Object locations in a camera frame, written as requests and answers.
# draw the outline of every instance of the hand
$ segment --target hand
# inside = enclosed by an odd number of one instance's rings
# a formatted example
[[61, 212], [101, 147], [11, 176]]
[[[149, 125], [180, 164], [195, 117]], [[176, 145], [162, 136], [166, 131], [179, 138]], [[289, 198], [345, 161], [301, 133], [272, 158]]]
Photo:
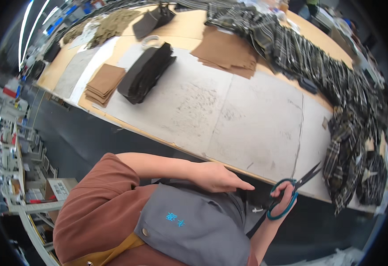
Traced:
[[234, 192], [237, 188], [255, 189], [219, 162], [195, 163], [190, 176], [191, 182], [210, 192]]
[[[288, 204], [290, 203], [290, 201], [292, 200], [292, 193], [293, 193], [293, 185], [292, 183], [290, 183], [289, 181], [286, 181], [286, 182], [282, 182], [278, 187], [276, 187], [276, 189], [271, 193], [271, 196], [273, 198], [276, 198], [280, 195], [280, 193], [282, 191], [284, 191], [284, 195], [282, 197], [282, 200], [280, 201], [279, 204], [277, 204], [271, 211], [271, 216], [275, 217], [275, 216], [278, 216], [280, 215], [288, 206]], [[292, 205], [292, 207], [290, 208], [290, 210], [287, 212], [287, 214], [292, 210], [292, 208], [294, 207], [294, 205], [296, 205], [296, 202], [298, 201], [298, 199], [295, 199], [294, 200], [294, 203]]]

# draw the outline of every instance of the scissor blade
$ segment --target scissor blade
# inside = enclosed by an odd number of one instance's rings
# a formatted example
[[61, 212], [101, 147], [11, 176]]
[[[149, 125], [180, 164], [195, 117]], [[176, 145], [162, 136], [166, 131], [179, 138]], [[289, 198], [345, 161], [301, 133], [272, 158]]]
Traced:
[[306, 182], [308, 182], [311, 178], [316, 176], [320, 171], [321, 168], [319, 168], [317, 171], [314, 172], [314, 170], [319, 166], [321, 162], [319, 162], [316, 166], [314, 166], [307, 174], [303, 176], [295, 185], [294, 185], [294, 191], [296, 191], [298, 188], [303, 186]]

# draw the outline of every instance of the brown shirt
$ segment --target brown shirt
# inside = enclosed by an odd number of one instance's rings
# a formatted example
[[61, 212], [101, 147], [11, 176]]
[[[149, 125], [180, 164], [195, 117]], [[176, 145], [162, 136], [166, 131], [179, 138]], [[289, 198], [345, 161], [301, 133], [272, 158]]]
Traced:
[[[117, 247], [130, 235], [157, 185], [139, 186], [138, 175], [107, 153], [75, 186], [53, 230], [61, 263]], [[185, 266], [147, 244], [124, 251], [109, 266]], [[257, 266], [250, 253], [248, 266]]]

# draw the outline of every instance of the person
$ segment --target person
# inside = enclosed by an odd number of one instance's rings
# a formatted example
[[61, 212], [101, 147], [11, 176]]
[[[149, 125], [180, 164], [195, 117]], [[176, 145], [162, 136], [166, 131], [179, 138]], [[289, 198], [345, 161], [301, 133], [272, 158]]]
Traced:
[[[139, 186], [152, 178], [160, 182]], [[265, 218], [249, 239], [238, 189], [255, 187], [218, 162], [107, 153], [70, 191], [53, 246], [64, 266], [258, 266], [287, 214]], [[293, 189], [283, 182], [272, 192], [284, 193], [272, 217]]]

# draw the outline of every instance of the gray floor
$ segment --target gray floor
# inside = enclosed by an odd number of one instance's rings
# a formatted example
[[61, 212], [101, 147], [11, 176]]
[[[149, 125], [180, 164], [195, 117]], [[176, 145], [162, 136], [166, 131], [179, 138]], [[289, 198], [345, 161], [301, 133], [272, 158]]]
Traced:
[[[26, 88], [23, 98], [31, 104], [36, 91], [36, 88]], [[81, 109], [71, 107], [67, 111], [45, 99], [34, 127], [48, 148], [50, 163], [59, 169], [60, 178], [80, 181], [106, 152], [144, 152], [198, 161], [146, 137], [119, 129]], [[251, 197], [257, 202], [268, 199], [270, 185], [239, 176], [256, 187]], [[343, 210], [335, 217], [331, 204], [299, 196], [297, 205], [269, 247], [265, 262], [268, 265], [288, 264], [330, 255], [335, 248], [363, 249], [375, 221], [376, 218], [351, 209]]]

